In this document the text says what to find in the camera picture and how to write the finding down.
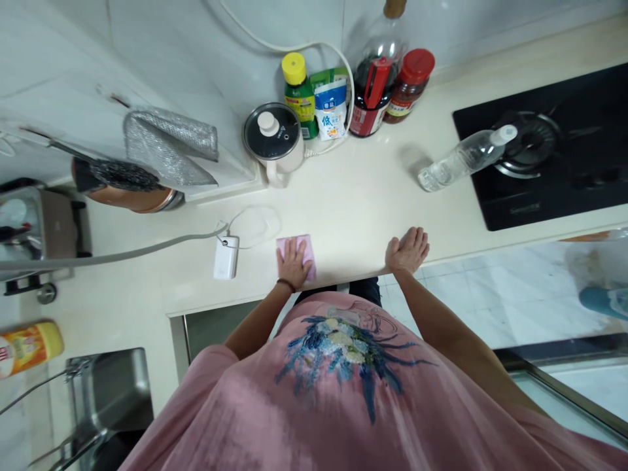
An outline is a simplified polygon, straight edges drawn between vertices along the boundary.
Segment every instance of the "green bottle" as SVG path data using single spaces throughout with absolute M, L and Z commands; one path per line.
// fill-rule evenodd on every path
M 316 127 L 314 91 L 305 70 L 305 59 L 298 52 L 291 52 L 281 61 L 281 68 L 286 79 L 286 105 L 299 116 L 303 138 L 314 139 L 319 131 Z

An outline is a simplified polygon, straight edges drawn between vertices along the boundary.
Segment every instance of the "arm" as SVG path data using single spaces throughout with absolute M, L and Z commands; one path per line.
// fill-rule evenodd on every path
M 394 237 L 386 265 L 401 287 L 423 339 L 447 357 L 500 405 L 514 404 L 547 415 L 512 381 L 493 350 L 432 293 L 414 279 L 430 250 L 422 228 Z
M 312 261 L 303 265 L 305 241 L 296 249 L 296 238 L 286 242 L 285 258 L 277 249 L 279 278 L 288 281 L 299 290 L 305 283 Z M 277 283 L 270 293 L 255 309 L 247 315 L 224 343 L 235 353 L 239 360 L 252 355 L 262 348 L 277 322 L 279 313 L 288 302 L 292 289 L 285 283 Z

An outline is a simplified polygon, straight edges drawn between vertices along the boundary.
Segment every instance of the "person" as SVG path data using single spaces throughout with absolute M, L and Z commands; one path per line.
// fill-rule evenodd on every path
M 304 249 L 277 253 L 279 282 L 194 359 L 121 470 L 628 469 L 628 454 L 548 417 L 414 279 L 430 250 L 421 228 L 385 261 L 424 340 L 377 298 L 322 291 L 268 341 L 305 281 Z

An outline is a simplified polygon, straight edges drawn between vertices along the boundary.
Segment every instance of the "pink cloth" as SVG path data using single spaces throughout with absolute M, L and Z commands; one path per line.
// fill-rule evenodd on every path
M 283 239 L 277 239 L 277 248 L 281 250 L 281 256 L 286 256 L 286 240 L 292 239 L 292 237 L 284 237 Z M 309 234 L 306 235 L 297 235 L 296 236 L 296 246 L 299 247 L 301 245 L 301 241 L 305 241 L 305 253 L 303 254 L 303 263 L 312 261 L 312 267 L 309 269 L 307 273 L 307 277 L 305 277 L 308 281 L 314 281 L 316 279 L 316 261 L 314 261 L 314 250 L 312 249 L 312 240 Z
M 505 410 L 380 308 L 327 292 L 243 361 L 203 350 L 120 469 L 603 471 L 628 455 Z

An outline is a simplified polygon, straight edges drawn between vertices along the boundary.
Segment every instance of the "seasoning packet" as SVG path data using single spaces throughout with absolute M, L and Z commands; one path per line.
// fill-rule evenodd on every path
M 319 122 L 321 141 L 330 141 L 345 135 L 346 95 L 347 81 L 344 78 L 314 89 L 314 113 Z

